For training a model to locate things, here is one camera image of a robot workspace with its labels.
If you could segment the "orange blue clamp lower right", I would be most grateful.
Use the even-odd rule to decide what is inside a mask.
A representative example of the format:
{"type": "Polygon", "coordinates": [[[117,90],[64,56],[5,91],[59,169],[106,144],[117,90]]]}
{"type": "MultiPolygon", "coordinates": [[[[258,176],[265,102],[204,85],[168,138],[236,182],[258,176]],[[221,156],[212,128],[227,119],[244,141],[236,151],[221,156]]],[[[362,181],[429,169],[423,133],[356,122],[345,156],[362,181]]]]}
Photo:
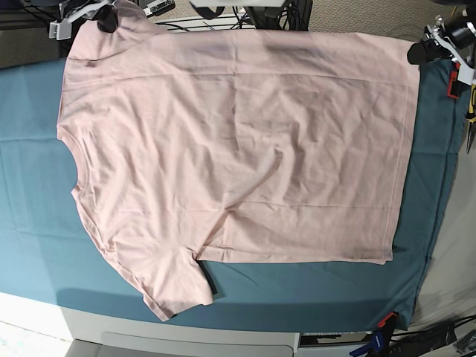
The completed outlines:
{"type": "Polygon", "coordinates": [[[350,356],[380,356],[389,347],[398,317],[399,314],[397,312],[389,313],[378,323],[378,328],[372,333],[369,342],[351,351],[350,356]]]}

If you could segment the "orange black clamp upper right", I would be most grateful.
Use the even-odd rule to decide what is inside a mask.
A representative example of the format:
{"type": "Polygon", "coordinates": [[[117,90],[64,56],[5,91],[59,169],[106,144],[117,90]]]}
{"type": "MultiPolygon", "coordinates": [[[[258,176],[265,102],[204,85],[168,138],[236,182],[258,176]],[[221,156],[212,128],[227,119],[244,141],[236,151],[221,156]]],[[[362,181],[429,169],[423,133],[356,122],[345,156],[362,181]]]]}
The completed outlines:
{"type": "Polygon", "coordinates": [[[447,95],[453,99],[458,99],[461,93],[460,85],[457,80],[459,69],[460,64],[458,62],[455,62],[452,66],[450,77],[448,80],[447,95]]]}

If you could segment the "yellow handled pliers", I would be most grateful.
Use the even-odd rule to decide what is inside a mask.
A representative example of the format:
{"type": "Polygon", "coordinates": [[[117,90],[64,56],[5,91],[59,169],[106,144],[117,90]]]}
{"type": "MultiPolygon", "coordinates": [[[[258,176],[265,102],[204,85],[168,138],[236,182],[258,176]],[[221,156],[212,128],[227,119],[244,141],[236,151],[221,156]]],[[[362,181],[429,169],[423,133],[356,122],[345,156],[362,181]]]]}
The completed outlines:
{"type": "Polygon", "coordinates": [[[469,101],[469,109],[466,114],[466,122],[468,124],[468,136],[466,141],[467,153],[469,153],[472,148],[472,145],[475,141],[475,134],[476,134],[475,95],[476,95],[476,86],[475,84],[472,84],[470,101],[469,101]]]}

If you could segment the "teal table cloth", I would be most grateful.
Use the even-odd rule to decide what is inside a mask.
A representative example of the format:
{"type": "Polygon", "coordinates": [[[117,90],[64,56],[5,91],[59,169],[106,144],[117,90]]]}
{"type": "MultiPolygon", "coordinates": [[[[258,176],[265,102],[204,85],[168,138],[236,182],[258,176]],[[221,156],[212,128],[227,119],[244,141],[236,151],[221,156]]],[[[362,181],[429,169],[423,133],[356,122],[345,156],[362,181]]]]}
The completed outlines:
{"type": "MultiPolygon", "coordinates": [[[[57,139],[64,61],[1,71],[1,290],[70,309],[156,322],[142,295],[100,255],[71,190],[77,171],[57,139]]],[[[451,192],[470,94],[447,95],[450,63],[422,68],[419,109],[393,260],[203,267],[214,302],[172,325],[268,332],[350,332],[389,312],[409,324],[451,192]]]]}

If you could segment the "pink T-shirt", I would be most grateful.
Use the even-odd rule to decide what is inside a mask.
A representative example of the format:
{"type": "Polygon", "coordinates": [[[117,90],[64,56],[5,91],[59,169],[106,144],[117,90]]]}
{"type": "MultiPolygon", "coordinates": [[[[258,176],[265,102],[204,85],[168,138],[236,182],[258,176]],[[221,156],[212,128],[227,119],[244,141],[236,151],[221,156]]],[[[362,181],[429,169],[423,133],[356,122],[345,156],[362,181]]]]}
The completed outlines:
{"type": "Polygon", "coordinates": [[[199,267],[393,258],[419,69],[365,33],[173,33],[129,1],[84,23],[57,136],[107,263],[161,320],[213,303],[199,267]]]}

